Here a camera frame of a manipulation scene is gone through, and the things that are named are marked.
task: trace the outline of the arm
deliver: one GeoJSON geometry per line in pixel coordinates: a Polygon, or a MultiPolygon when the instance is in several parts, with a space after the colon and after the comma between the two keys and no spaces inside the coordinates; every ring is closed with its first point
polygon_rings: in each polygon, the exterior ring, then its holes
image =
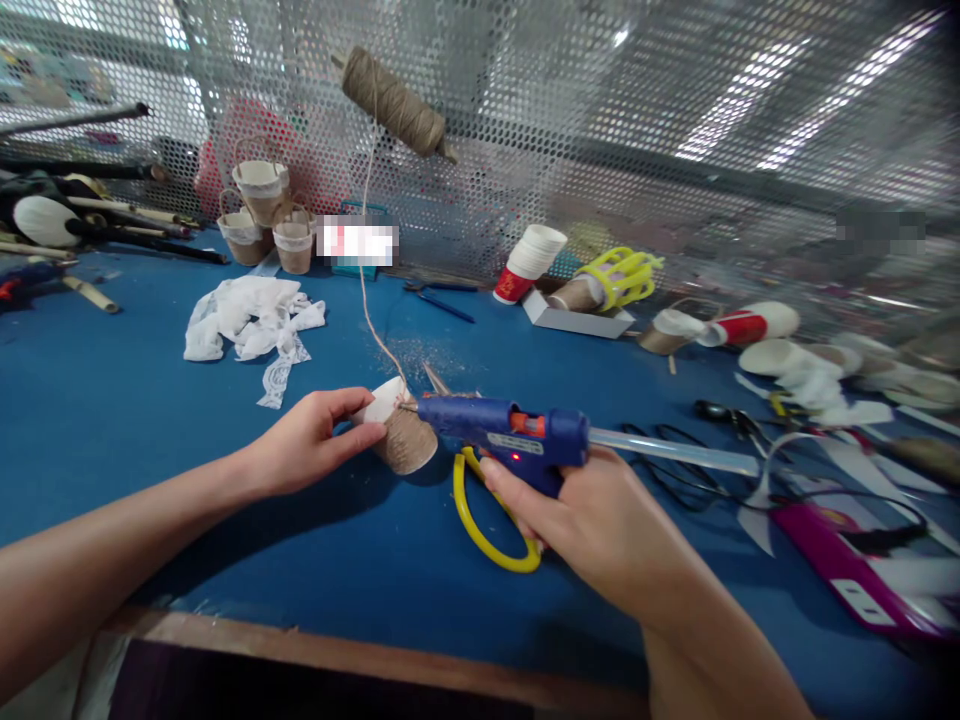
{"type": "Polygon", "coordinates": [[[380,440],[378,423],[331,437],[372,400],[363,388],[312,393],[243,450],[0,550],[0,706],[218,522],[380,440]]]}
{"type": "Polygon", "coordinates": [[[654,717],[812,717],[763,633],[619,455],[592,448],[564,471],[557,500],[492,458],[481,465],[524,534],[640,623],[654,717]]]}

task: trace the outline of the blue table surface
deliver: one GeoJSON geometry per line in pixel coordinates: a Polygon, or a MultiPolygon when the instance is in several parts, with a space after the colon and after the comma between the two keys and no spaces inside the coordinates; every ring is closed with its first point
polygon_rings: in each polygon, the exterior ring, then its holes
{"type": "MultiPolygon", "coordinates": [[[[215,232],[193,244],[225,252],[215,232]]],[[[183,360],[196,301],[246,272],[149,253],[97,253],[75,274],[110,277],[102,289],[120,314],[65,289],[0,314],[7,407],[0,545],[230,453],[280,417],[256,405],[272,356],[240,363],[231,351],[218,362],[183,360]]],[[[284,408],[311,390],[376,387],[394,375],[364,322],[359,282],[323,268],[299,279],[313,300],[326,301],[328,324],[301,333],[313,359],[293,368],[284,408]]],[[[533,327],[521,308],[487,293],[441,291],[477,318],[469,325],[404,292],[399,280],[381,276],[368,287],[371,317],[417,391],[429,389],[419,367],[428,360],[454,391],[479,389],[530,410],[577,408],[598,427],[671,423],[742,452],[749,446],[729,430],[693,417],[692,403],[706,397],[769,415],[733,383],[735,358],[722,351],[685,348],[671,376],[665,358],[633,341],[533,327]]],[[[930,434],[903,421],[881,429],[930,434]]],[[[831,473],[806,460],[800,467],[831,473]]],[[[644,690],[635,623],[551,554],[533,575],[491,563],[460,524],[450,469],[445,455],[398,478],[364,454],[297,496],[230,518],[133,601],[644,690]]],[[[734,507],[691,515],[644,482],[776,647],[817,713],[902,717],[933,690],[928,672],[862,629],[777,529],[774,559],[739,528],[734,507]]],[[[729,482],[737,488],[740,481],[729,482]]],[[[519,554],[519,536],[493,500],[476,485],[468,491],[489,537],[519,554]]],[[[936,519],[956,527],[955,507],[939,505],[936,519]]]]}

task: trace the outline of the wooden table edge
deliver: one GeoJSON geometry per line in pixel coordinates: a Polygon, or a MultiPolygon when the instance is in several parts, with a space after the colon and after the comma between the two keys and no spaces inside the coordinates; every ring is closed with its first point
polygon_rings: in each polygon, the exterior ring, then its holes
{"type": "Polygon", "coordinates": [[[646,696],[626,688],[452,655],[313,635],[296,628],[127,605],[101,630],[152,642],[488,695],[541,709],[649,718],[646,696]]]}

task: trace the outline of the blue pliers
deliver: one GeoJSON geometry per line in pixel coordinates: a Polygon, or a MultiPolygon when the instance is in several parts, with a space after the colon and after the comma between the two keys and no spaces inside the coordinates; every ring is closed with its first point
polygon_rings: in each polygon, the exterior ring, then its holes
{"type": "Polygon", "coordinates": [[[476,322],[471,315],[467,315],[462,310],[457,310],[455,307],[447,305],[442,300],[438,300],[433,293],[425,293],[424,291],[429,290],[457,290],[460,292],[476,292],[477,288],[475,285],[454,285],[450,283],[418,283],[412,280],[407,280],[403,285],[404,290],[410,292],[415,292],[418,297],[423,300],[426,300],[431,305],[436,305],[441,310],[446,310],[451,315],[456,315],[461,320],[466,320],[467,322],[476,322]]]}

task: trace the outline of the metal mesh wall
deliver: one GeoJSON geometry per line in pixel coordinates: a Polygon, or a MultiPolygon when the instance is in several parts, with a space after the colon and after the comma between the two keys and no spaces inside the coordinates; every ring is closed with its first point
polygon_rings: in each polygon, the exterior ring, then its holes
{"type": "Polygon", "coordinates": [[[370,202],[404,264],[488,280],[547,222],[571,236],[558,277],[617,245],[667,254],[648,308],[779,295],[812,336],[870,331],[960,300],[948,20],[885,0],[8,0],[0,119],[145,101],[107,128],[118,145],[62,130],[5,151],[162,157],[173,185],[117,194],[210,217],[241,137],[270,136],[325,212],[360,198],[376,146],[370,202]],[[459,165],[375,140],[330,60],[354,44],[446,115],[459,165]],[[69,109],[37,103],[44,73],[69,109]],[[851,203],[924,210],[934,237],[851,256],[833,240],[851,203]]]}

